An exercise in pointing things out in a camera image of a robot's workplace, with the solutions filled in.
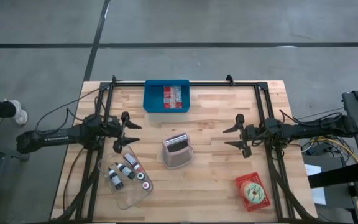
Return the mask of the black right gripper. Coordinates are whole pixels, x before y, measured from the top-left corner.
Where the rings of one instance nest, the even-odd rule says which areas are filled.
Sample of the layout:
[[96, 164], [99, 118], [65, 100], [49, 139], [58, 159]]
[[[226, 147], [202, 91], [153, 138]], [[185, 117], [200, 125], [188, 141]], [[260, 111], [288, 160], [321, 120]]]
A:
[[250, 146], [247, 145], [248, 141], [257, 140], [259, 135], [259, 129], [256, 128], [253, 124], [245, 126], [245, 118], [243, 114], [238, 114], [235, 117], [235, 125], [229, 129], [223, 131], [223, 133], [231, 133], [239, 131], [239, 141], [225, 141], [224, 143], [230, 146], [234, 146], [242, 151], [244, 158], [248, 158], [252, 155]]

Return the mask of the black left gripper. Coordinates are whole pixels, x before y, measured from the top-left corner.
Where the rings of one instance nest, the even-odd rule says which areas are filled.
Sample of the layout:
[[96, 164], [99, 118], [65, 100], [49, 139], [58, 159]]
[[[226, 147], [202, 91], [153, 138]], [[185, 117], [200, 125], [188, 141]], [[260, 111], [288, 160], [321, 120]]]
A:
[[130, 120], [129, 113], [124, 111], [121, 115], [121, 119], [113, 117], [111, 121], [108, 121], [104, 127], [104, 134], [107, 137], [117, 138], [113, 143], [113, 149], [116, 153], [121, 153], [124, 146], [139, 141], [139, 138], [126, 137], [125, 129], [142, 129]]

